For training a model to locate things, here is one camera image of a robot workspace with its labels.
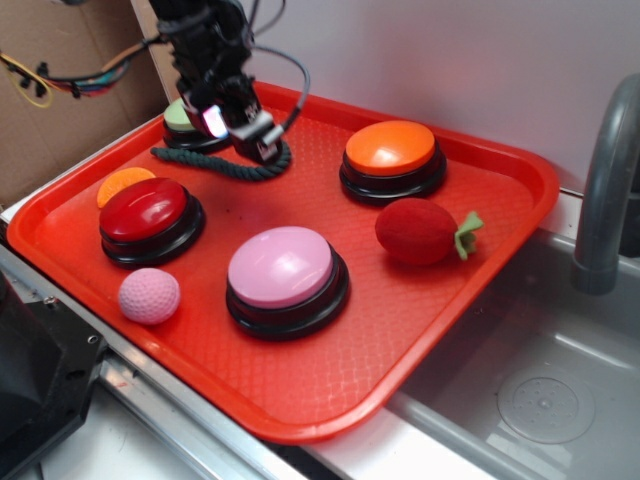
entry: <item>red button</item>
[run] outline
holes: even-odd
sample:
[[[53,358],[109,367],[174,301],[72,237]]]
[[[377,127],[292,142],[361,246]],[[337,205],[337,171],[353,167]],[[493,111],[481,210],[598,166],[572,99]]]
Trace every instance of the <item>red button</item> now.
[[[150,178],[109,200],[100,213],[100,228],[116,242],[145,240],[173,225],[186,205],[182,185],[169,178]]]

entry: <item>orange button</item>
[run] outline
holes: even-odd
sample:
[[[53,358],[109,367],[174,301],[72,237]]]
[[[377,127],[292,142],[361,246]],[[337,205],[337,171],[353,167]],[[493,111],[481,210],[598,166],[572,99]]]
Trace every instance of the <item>orange button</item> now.
[[[435,152],[435,143],[433,133],[424,125],[391,120],[353,134],[346,153],[349,164],[360,173],[389,177],[425,165]]]

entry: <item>gray faucet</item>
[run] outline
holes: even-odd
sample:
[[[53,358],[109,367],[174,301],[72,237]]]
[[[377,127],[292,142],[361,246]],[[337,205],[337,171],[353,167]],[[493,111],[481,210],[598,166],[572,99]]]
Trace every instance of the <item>gray faucet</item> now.
[[[616,88],[598,133],[573,258],[573,286],[613,290],[618,253],[640,256],[640,73]]]

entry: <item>plastic tray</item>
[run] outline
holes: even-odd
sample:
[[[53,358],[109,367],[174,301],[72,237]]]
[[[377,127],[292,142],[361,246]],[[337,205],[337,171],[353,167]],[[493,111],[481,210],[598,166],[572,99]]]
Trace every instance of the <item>plastic tray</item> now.
[[[267,85],[259,91],[277,119],[297,97]],[[38,194],[8,230],[18,252],[105,322],[249,431],[286,444],[326,439],[380,408],[533,233],[559,191],[553,169],[536,155],[430,127],[449,160],[445,183],[430,198],[458,222],[476,210],[486,226],[467,262],[454,254],[426,268],[399,265],[375,238],[380,209],[347,198],[338,179],[348,138],[391,117],[314,97],[303,113],[286,136],[294,162],[275,180],[244,183],[157,160],[149,148],[163,146],[158,118]],[[220,155],[245,163],[232,150]],[[121,314],[117,293],[130,272],[100,248],[97,190],[129,166],[176,179],[207,215],[196,244],[162,267],[183,298],[156,327]],[[282,225],[321,233],[347,263],[352,290],[327,328],[274,343],[233,323],[226,269],[244,241]]]

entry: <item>metal sink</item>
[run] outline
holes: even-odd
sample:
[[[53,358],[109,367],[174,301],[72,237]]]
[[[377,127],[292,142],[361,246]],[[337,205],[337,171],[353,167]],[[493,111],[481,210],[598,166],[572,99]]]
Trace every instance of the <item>metal sink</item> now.
[[[538,231],[388,408],[498,478],[637,479],[640,268],[588,296],[572,252]]]

